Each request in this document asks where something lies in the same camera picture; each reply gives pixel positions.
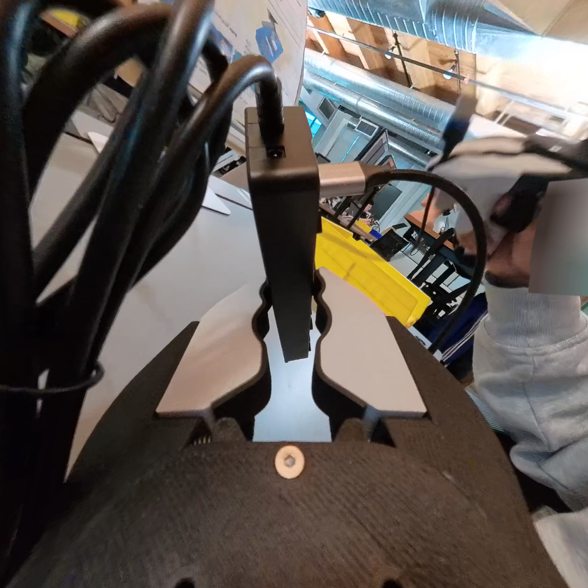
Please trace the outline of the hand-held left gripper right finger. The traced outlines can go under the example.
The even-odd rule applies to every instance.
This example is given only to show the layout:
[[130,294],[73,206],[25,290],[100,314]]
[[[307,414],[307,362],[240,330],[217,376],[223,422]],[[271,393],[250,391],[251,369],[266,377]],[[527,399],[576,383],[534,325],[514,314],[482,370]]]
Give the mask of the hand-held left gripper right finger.
[[331,270],[318,269],[327,326],[315,351],[318,374],[368,418],[420,418],[427,411],[386,314]]

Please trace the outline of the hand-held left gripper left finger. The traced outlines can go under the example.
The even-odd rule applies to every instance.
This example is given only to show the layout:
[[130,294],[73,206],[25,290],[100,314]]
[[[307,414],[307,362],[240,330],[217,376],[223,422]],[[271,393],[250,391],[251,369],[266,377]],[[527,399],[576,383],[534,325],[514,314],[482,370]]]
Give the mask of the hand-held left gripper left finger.
[[198,323],[156,408],[161,417],[213,418],[215,409],[261,377],[266,348],[254,319],[265,284],[246,283]]

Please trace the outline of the black USB hub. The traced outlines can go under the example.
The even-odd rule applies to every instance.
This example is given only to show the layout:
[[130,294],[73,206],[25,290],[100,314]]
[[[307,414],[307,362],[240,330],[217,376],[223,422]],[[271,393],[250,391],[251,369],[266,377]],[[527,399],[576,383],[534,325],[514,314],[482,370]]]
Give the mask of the black USB hub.
[[285,107],[270,155],[255,107],[245,110],[246,168],[263,266],[285,362],[310,350],[319,169],[303,107]]

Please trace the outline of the person's right forearm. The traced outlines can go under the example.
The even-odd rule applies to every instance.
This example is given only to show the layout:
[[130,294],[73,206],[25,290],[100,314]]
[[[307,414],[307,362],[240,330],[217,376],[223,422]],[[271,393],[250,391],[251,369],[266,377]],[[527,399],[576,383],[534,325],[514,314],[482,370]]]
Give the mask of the person's right forearm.
[[481,400],[511,438],[513,465],[587,507],[587,315],[579,296],[485,284],[488,313],[474,335]]

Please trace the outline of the person's right hand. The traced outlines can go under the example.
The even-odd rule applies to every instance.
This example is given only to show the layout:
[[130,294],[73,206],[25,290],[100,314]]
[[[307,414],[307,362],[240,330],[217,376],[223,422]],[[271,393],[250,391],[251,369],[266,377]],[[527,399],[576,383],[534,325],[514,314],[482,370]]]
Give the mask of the person's right hand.
[[487,239],[484,278],[488,284],[506,289],[529,287],[537,222],[533,220],[520,232],[507,231],[490,220],[484,223]]

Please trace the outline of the yellow plastic bin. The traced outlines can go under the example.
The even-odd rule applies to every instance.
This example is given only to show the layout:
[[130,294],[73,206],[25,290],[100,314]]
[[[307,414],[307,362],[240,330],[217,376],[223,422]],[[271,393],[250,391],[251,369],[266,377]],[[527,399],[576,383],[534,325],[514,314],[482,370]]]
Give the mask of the yellow plastic bin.
[[350,231],[320,218],[315,267],[327,268],[370,298],[387,316],[412,327],[431,300]]

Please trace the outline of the blue striped jacket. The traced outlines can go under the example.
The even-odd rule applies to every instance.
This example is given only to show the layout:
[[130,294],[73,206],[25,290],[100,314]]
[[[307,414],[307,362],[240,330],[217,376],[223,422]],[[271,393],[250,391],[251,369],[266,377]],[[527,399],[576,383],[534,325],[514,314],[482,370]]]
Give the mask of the blue striped jacket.
[[458,381],[472,381],[474,334],[488,314],[486,293],[478,293],[463,316],[448,332],[434,356]]

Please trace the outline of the printed instruction sheet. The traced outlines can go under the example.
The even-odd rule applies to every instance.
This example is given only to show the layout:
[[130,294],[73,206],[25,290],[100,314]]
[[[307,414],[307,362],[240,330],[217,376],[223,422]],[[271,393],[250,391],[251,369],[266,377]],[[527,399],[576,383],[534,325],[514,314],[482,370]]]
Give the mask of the printed instruction sheet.
[[229,63],[261,55],[282,84],[283,105],[298,106],[308,1],[215,1],[211,34]]

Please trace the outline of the silver ventilation duct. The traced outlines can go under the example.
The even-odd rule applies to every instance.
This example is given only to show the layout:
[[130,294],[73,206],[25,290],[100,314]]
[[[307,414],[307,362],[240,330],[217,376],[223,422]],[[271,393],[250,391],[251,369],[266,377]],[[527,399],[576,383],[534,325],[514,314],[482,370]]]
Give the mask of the silver ventilation duct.
[[312,49],[305,49],[304,68],[307,89],[412,143],[443,150],[442,132],[454,110],[451,104]]
[[541,37],[492,1],[308,1],[308,7],[472,53]]

